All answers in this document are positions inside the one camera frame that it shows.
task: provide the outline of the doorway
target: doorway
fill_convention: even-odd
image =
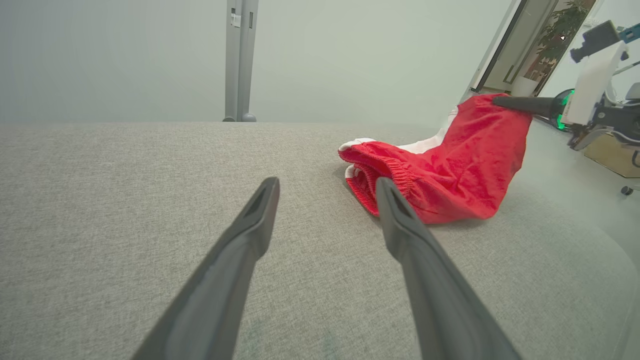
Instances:
[[[537,96],[596,0],[522,0],[471,91]]]

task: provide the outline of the gray floor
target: gray floor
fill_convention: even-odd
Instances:
[[[524,164],[516,176],[537,179],[545,193],[603,229],[640,268],[640,192],[628,197],[620,193],[623,186],[640,183],[640,179],[625,179],[569,149],[565,145],[568,134],[541,122],[534,121],[528,139]],[[533,166],[536,162],[547,166]],[[640,299],[624,360],[640,359],[638,310]]]

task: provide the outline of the red cloth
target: red cloth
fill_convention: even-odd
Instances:
[[[442,144],[422,154],[371,141],[339,151],[355,164],[347,183],[358,200],[378,216],[376,180],[390,177],[426,224],[492,217],[509,182],[520,170],[531,115],[501,108],[473,96],[458,114]]]

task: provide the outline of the brown box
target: brown box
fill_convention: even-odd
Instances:
[[[624,177],[640,177],[640,168],[631,163],[634,151],[622,147],[611,134],[599,136],[586,147],[584,155]],[[640,163],[640,154],[636,162]]]

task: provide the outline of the gray tablecloth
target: gray tablecloth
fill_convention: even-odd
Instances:
[[[419,127],[0,127],[0,358],[122,359],[267,176],[282,195],[236,359],[415,359],[399,264],[346,187],[340,144]],[[623,351],[637,272],[516,177],[487,221],[432,226],[526,359]]]

